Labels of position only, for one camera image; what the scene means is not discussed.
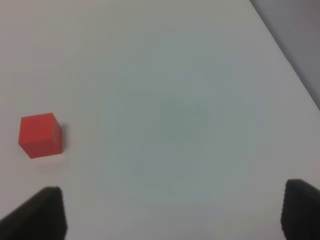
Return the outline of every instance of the red block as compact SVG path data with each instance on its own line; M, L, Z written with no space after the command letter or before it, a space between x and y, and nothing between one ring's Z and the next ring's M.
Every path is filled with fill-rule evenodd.
M62 153L62 129L53 113L21 118L19 145L31 159Z

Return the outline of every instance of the red cube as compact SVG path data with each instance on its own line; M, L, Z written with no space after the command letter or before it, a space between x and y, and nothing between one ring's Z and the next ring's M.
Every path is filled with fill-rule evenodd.
M62 153L62 129L53 113L21 118L19 145L31 159Z

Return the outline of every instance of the cube face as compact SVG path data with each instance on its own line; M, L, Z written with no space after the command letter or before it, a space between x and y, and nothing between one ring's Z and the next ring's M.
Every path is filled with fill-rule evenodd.
M21 118L19 145L32 159L62 153L62 129L53 113Z

